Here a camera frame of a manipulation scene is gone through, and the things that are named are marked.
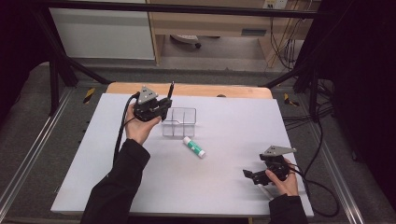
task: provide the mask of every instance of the white tabletop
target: white tabletop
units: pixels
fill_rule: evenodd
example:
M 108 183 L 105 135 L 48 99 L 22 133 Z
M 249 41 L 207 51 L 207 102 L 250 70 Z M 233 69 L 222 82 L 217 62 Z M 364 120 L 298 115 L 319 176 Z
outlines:
M 92 187 L 111 169 L 122 111 L 129 96 L 102 95 L 52 212 L 83 212 Z M 242 170 L 265 169 L 259 154 L 271 145 L 290 147 L 276 100 L 174 96 L 172 107 L 196 108 L 195 136 L 191 139 L 206 155 L 200 159 L 182 138 L 165 137 L 161 124 L 155 126 L 144 144 L 151 158 L 131 212 L 146 216 L 269 215 L 269 199 L 244 177 Z M 295 163 L 293 154 L 285 157 Z M 305 213 L 312 217 L 299 176 L 298 183 Z M 276 192 L 275 187 L 268 188 Z

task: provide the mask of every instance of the person's left hand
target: person's left hand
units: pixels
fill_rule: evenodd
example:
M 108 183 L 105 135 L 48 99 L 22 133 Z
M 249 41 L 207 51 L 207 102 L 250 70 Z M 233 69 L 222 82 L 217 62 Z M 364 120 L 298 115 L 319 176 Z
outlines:
M 134 139 L 138 144 L 143 145 L 146 139 L 148 139 L 151 129 L 158 124 L 160 120 L 160 116 L 147 122 L 134 119 L 134 104 L 131 104 L 128 106 L 125 118 L 126 137 Z

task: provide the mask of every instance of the floor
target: floor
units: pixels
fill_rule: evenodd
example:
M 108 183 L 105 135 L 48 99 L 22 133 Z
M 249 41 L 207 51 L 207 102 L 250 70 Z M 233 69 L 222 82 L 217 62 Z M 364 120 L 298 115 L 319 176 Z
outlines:
M 93 62 L 92 70 L 103 77 L 117 81 L 167 83 L 174 80 L 183 83 L 246 86 L 266 83 L 287 72 L 282 66 L 272 69 L 266 67 L 258 41 L 255 39 L 205 36 L 200 39 L 202 47 L 196 49 L 194 46 L 175 42 L 168 37 L 160 65 L 152 62 L 128 62 L 126 65 L 120 65 L 125 63 L 120 61 Z M 56 189 L 62 185 L 68 166 L 78 150 L 78 141 L 83 138 L 84 130 L 89 125 L 100 93 L 106 91 L 106 86 L 94 83 L 82 74 L 78 74 L 78 77 L 80 83 L 76 88 L 67 89 L 70 99 L 55 127 L 50 130 L 50 135 L 40 148 L 40 153 L 35 155 L 32 167 L 24 167 L 29 173 L 22 179 L 22 184 L 15 188 L 18 194 L 8 200 L 12 201 L 11 204 L 3 204 L 5 194 L 0 200 L 2 206 L 0 215 L 7 213 L 6 220 L 9 223 L 32 223 L 32 218 L 35 221 L 45 218 L 56 219 L 56 223 L 67 223 L 68 220 L 68 223 L 77 223 L 79 219 L 79 216 L 63 216 L 50 211 L 56 197 Z M 306 115 L 304 104 L 307 102 L 307 94 L 294 94 L 291 88 L 293 82 L 294 79 L 291 78 L 272 89 L 284 118 Z M 331 83 L 323 82 L 323 85 L 331 86 Z M 82 101 L 90 87 L 95 87 L 95 94 L 88 104 L 83 104 Z M 300 106 L 285 104 L 285 93 L 292 102 Z M 324 103 L 328 99 L 327 96 L 319 96 L 318 100 Z M 18 172 L 26 155 L 31 153 L 31 146 L 35 144 L 42 127 L 49 119 L 49 105 L 49 72 L 48 67 L 44 65 L 32 72 L 21 92 L 20 100 L 11 108 L 7 120 L 0 126 L 1 192 L 9 190 L 9 183 L 14 174 Z M 318 126 L 312 122 L 300 121 L 292 124 L 285 121 L 285 125 L 292 146 L 300 149 L 295 157 L 304 168 L 317 149 Z M 334 155 L 334 160 L 364 223 L 396 223 L 395 211 L 389 206 L 365 164 L 351 159 L 352 152 L 337 119 L 328 115 L 321 120 L 321 125 L 323 144 Z M 321 151 L 313 163 L 309 178 L 336 192 L 334 180 L 326 164 L 326 153 Z M 335 203 L 332 195 L 315 186 L 311 187 L 311 191 L 313 195 L 311 203 L 316 209 L 327 214 L 334 211 Z M 30 219 L 11 220 L 21 217 Z M 351 221 L 348 211 L 342 204 L 340 212 L 335 217 L 316 214 L 309 221 L 310 223 L 362 223 Z M 254 218 L 253 222 L 267 223 L 268 217 Z

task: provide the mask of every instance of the wall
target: wall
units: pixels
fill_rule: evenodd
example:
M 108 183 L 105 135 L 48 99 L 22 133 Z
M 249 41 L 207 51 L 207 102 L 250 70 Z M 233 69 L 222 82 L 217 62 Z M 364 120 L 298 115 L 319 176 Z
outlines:
M 154 60 L 147 12 L 61 8 L 50 12 L 70 57 Z

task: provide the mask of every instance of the transparent divider box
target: transparent divider box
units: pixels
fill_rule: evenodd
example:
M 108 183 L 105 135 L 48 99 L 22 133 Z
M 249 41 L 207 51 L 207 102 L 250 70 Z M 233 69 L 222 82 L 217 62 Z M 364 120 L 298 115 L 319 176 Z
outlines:
M 195 136 L 196 109 L 171 107 L 163 121 L 163 136 Z

